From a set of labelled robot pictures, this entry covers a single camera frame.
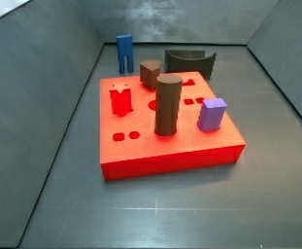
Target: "purple cube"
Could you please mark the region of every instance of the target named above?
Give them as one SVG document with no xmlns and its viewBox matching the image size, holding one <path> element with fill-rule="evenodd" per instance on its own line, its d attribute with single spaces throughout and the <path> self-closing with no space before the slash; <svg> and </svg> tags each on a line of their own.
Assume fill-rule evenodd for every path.
<svg viewBox="0 0 302 249">
<path fill-rule="evenodd" d="M 225 110 L 227 103 L 221 98 L 204 99 L 197 122 L 203 131 L 220 128 Z"/>
</svg>

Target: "blue rectangular prism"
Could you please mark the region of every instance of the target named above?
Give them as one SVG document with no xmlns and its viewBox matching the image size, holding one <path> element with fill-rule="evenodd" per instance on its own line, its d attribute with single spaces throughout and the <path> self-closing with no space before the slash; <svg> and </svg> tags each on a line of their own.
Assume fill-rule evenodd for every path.
<svg viewBox="0 0 302 249">
<path fill-rule="evenodd" d="M 227 103 L 221 98 L 204 99 L 197 122 L 203 131 L 220 128 L 225 110 Z"/>
<path fill-rule="evenodd" d="M 118 53 L 120 73 L 126 73 L 126 57 L 127 57 L 127 71 L 134 72 L 134 53 L 132 53 L 132 35 L 119 35 L 118 37 Z"/>
</svg>

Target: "curved gray block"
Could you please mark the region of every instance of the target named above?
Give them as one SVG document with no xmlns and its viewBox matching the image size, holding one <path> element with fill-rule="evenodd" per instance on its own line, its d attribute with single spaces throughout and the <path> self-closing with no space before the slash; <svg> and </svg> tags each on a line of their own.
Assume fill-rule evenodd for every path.
<svg viewBox="0 0 302 249">
<path fill-rule="evenodd" d="M 217 53 L 205 56 L 204 51 L 165 51 L 168 73 L 199 71 L 211 80 Z"/>
</svg>

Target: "brown cylinder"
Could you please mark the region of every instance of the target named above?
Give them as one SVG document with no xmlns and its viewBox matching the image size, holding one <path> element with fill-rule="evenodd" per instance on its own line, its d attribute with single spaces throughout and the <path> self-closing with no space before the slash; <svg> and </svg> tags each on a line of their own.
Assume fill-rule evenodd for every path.
<svg viewBox="0 0 302 249">
<path fill-rule="evenodd" d="M 156 134 L 176 134 L 176 118 L 183 79 L 179 75 L 165 74 L 157 77 L 156 86 Z"/>
</svg>

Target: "shape sorter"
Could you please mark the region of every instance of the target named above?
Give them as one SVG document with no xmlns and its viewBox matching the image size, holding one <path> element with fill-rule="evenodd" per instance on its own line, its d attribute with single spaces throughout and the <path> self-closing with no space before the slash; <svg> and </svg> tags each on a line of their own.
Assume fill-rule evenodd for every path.
<svg viewBox="0 0 302 249">
<path fill-rule="evenodd" d="M 107 181 L 191 168 L 235 163 L 245 140 L 225 113 L 217 130 L 197 125 L 204 99 L 216 98 L 200 73 L 176 73 L 183 78 L 176 134 L 155 133 L 156 91 L 139 76 L 100 82 L 100 165 Z M 132 111 L 119 116 L 112 110 L 111 90 L 124 86 Z"/>
</svg>

